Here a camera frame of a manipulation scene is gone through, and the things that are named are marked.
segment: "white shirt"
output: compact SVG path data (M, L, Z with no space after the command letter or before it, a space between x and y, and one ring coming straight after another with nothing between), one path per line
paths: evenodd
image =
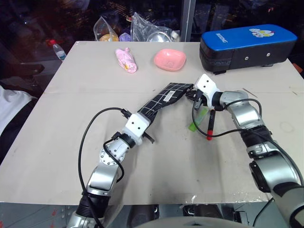
M0 135L14 116L32 99L26 92L3 89L0 86Z

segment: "green object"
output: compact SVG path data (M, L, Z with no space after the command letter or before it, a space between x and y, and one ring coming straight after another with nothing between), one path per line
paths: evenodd
M205 118L206 114L208 113L208 111L209 111L209 109L207 109L207 108L203 108L203 109L201 110L199 116L196 117L196 119L195 119L195 122L196 122L197 125L200 125L200 123L204 120L204 118ZM193 132L196 131L197 128L196 128L196 126L194 125L194 122L192 122L192 123L190 124L190 126L188 127L188 129L189 129L190 131L193 131Z

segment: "person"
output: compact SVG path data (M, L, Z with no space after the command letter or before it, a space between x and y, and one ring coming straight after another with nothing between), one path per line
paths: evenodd
M26 92L0 86L0 165L36 102Z

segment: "pink toy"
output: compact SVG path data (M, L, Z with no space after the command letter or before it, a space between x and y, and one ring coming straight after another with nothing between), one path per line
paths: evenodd
M116 49L115 54L119 65L127 72L134 73L137 70L137 65L128 47L125 50Z
M185 53L173 49L160 50L154 57L154 63L161 69L177 71L186 61Z

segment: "blue case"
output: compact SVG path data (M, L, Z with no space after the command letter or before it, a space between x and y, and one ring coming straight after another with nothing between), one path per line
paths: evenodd
M205 32L200 39L203 67L215 74L229 69L284 62L297 37L271 24Z

